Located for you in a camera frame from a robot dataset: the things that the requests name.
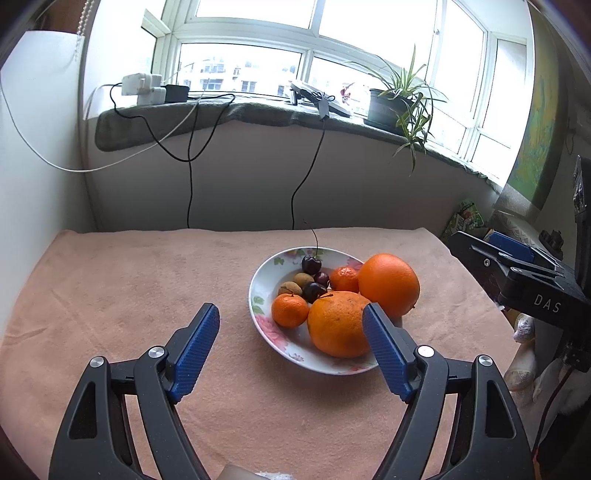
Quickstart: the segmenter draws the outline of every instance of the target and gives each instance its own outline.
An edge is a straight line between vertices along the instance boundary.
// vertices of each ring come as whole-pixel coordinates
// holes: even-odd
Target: orange
[[[391,254],[377,254],[358,274],[361,295],[376,301],[390,318],[406,315],[416,304],[421,287],[414,270]]]
[[[330,274],[330,285],[334,290],[348,290],[357,293],[359,291],[357,270],[351,267],[335,268]]]
[[[299,327],[308,316],[308,302],[298,295],[282,293],[271,305],[271,316],[282,327]]]
[[[352,291],[333,291],[316,300],[308,314],[308,332],[318,350],[339,358],[369,352],[361,318],[369,300]]]

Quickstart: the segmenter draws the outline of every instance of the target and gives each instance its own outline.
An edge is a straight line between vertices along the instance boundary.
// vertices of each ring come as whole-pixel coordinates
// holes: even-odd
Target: plant pot
[[[404,135],[402,128],[396,126],[396,122],[399,116],[407,112],[407,106],[411,106],[410,102],[404,97],[392,100],[392,94],[379,96],[382,92],[383,90],[375,88],[369,90],[371,100],[365,123],[396,135]]]

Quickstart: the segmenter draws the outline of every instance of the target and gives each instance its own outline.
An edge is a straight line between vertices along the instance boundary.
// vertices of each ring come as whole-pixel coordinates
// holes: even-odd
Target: pink towel
[[[432,234],[317,234],[321,246],[362,260],[391,252],[415,269],[421,297],[404,326],[417,343],[463,360],[487,353],[501,371],[509,365],[517,349],[511,326]],[[21,292],[0,349],[0,424],[17,451],[47,478],[62,415],[90,358],[136,358],[210,301],[222,315],[220,332],[178,412],[212,478],[232,462],[297,480],[371,479],[406,405],[378,368],[331,377],[286,361],[260,337],[248,311],[256,268],[313,240],[310,231],[60,233]],[[159,478],[135,397],[128,405],[142,467]],[[453,410],[448,398],[425,478],[439,471]]]

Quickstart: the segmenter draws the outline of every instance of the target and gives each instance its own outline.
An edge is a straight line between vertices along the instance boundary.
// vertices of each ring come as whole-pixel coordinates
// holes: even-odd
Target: leaf
[[[394,158],[396,155],[398,155],[398,152],[400,152],[404,147],[408,147],[410,145],[409,142],[405,143],[404,145],[400,145],[398,147],[398,149],[396,150],[396,152],[394,152],[394,155],[392,155],[392,158]]]
[[[408,68],[408,72],[409,72],[410,74],[412,74],[412,73],[413,73],[413,67],[414,67],[414,57],[416,57],[416,56],[417,56],[417,44],[414,44],[414,47],[413,47],[413,57],[412,57],[412,59],[411,59],[411,61],[410,61],[410,67]]]

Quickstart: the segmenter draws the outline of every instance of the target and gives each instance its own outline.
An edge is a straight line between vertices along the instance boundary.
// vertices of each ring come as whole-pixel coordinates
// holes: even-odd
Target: blue gripper pad
[[[205,303],[189,326],[174,332],[166,344],[165,376],[171,382],[168,397],[173,404],[193,391],[219,329],[219,310]]]
[[[390,392],[410,401],[416,390],[410,383],[416,376],[416,343],[406,330],[392,325],[377,303],[364,308],[363,331]]]

